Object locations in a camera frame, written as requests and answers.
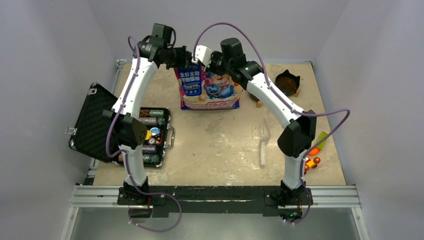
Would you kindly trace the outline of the clear plastic scoop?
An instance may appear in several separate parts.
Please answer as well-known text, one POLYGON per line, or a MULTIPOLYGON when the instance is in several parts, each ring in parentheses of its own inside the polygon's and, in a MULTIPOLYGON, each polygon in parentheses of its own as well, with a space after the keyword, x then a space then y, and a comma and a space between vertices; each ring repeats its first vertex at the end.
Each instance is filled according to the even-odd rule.
POLYGON ((261 139, 259 141, 259 167, 264 168, 266 165, 266 146, 271 139, 271 132, 266 119, 261 124, 261 139))

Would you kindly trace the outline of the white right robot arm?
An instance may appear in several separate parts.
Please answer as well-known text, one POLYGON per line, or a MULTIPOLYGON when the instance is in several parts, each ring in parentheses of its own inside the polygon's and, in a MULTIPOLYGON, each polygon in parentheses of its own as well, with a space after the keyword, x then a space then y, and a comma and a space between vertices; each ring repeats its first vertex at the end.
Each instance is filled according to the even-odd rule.
POLYGON ((277 144, 285 160, 280 196, 284 202, 292 204, 305 190, 305 154, 315 138, 315 113, 312 110, 305 112, 294 104, 270 80, 264 67, 256 61, 248 61, 237 38, 227 38, 220 45, 220 51, 199 45, 195 49, 195 57, 203 63, 206 71, 230 76, 260 100, 280 123, 283 131, 277 144))

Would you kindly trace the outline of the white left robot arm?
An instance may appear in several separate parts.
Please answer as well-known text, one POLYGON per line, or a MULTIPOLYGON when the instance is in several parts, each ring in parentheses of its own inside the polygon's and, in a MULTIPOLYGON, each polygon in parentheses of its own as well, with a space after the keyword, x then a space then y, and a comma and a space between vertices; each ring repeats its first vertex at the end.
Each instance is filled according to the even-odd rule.
POLYGON ((133 56, 131 71, 111 110, 102 113, 110 121, 105 152, 109 158, 122 155, 126 171, 122 195, 142 205, 152 195, 143 163, 148 129, 139 120, 142 98, 160 65, 188 67, 192 54, 186 46, 175 47, 175 29, 160 23, 155 23, 151 34, 143 40, 129 36, 127 42, 133 56))

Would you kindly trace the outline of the pink pet food bag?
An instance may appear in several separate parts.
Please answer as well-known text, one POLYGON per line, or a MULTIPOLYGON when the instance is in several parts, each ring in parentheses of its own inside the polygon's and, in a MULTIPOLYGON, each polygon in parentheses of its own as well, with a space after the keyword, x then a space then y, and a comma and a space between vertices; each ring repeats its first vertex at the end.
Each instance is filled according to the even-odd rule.
POLYGON ((175 68, 182 110, 229 110, 240 107, 243 88, 227 75, 206 72, 205 67, 193 64, 175 68))

